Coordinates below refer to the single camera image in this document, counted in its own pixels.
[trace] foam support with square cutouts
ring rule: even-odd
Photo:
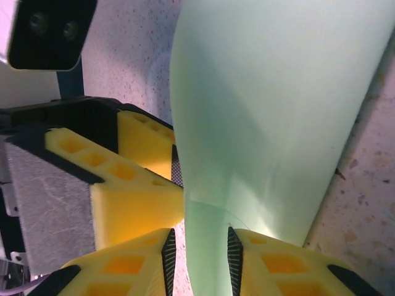
[[[159,229],[72,260],[56,271],[56,276],[50,275],[31,294],[172,296],[175,258],[174,229]]]
[[[69,129],[27,126],[5,147],[35,274],[183,218],[181,187]]]
[[[230,228],[229,238],[228,254],[235,242],[243,246],[236,260],[229,257],[231,274],[240,276],[232,281],[233,296],[380,296],[335,258],[245,229]],[[240,261],[243,267],[233,268]]]
[[[173,127],[132,104],[82,97],[0,109],[0,126],[47,123],[68,128],[181,185]]]

